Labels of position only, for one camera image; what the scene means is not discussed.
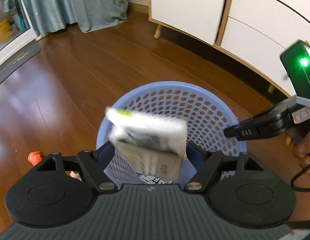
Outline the person right hand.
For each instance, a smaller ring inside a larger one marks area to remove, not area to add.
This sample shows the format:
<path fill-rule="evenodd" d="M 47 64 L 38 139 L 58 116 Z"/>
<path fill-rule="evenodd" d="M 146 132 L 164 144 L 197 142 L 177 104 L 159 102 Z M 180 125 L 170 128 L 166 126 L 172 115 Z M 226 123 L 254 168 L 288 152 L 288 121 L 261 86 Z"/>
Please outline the person right hand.
<path fill-rule="evenodd" d="M 299 166 L 307 167 L 310 164 L 310 131 L 299 144 L 295 144 L 287 134 L 285 134 L 285 142 L 292 149 L 292 154 L 298 160 Z"/>

